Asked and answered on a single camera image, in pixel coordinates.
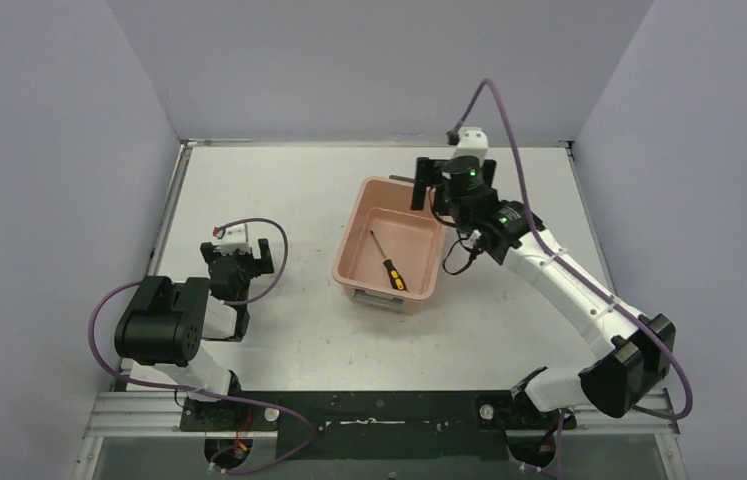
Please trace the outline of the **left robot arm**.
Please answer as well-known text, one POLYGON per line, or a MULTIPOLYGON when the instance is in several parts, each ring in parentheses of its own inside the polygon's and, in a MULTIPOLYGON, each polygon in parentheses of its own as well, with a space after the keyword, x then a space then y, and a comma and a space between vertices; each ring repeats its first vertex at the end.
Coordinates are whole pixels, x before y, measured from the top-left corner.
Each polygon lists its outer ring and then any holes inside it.
POLYGON ((246 424, 251 407, 237 394, 236 374, 221 366, 204 341, 240 342, 250 313, 246 305, 253 279, 275 271, 270 245, 252 246, 246 235, 204 242, 200 254, 208 274, 175 282, 147 276, 139 284, 115 329, 123 358, 166 374, 189 387, 186 417, 231 431, 246 424))

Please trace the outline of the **black yellow screwdriver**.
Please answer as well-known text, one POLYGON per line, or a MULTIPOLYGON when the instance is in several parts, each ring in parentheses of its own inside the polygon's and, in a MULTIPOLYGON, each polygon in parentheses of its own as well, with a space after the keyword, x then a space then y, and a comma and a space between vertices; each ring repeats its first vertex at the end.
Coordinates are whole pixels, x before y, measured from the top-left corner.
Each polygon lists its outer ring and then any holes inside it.
POLYGON ((382 264, 383 264, 383 266, 384 266, 384 268, 385 268, 385 270, 387 272, 388 279, 389 279, 391 287, 394 290, 406 292, 407 291, 407 286, 406 286, 406 282, 405 282, 403 276, 400 274, 400 272, 398 271, 398 269, 395 267, 392 259, 385 253, 385 251, 384 251, 381 243, 379 242, 379 240, 378 240, 375 232, 372 231, 372 230, 370 230, 369 233, 370 233, 370 236, 371 236, 371 238, 372 238, 372 240, 374 242, 374 245, 376 246, 378 252, 382 256, 382 264))

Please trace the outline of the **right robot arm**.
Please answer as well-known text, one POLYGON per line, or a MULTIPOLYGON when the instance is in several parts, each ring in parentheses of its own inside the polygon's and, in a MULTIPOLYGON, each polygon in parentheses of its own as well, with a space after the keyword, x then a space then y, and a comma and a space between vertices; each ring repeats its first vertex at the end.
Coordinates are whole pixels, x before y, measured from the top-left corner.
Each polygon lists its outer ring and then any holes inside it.
POLYGON ((503 200, 492 182, 493 160, 473 156, 416 160, 411 207, 429 206, 445 225, 543 295, 595 357, 591 365, 542 366, 514 388, 512 413, 534 429, 552 411, 590 405, 621 418, 668 373, 676 329, 664 315, 647 317, 581 269, 524 203, 503 200))

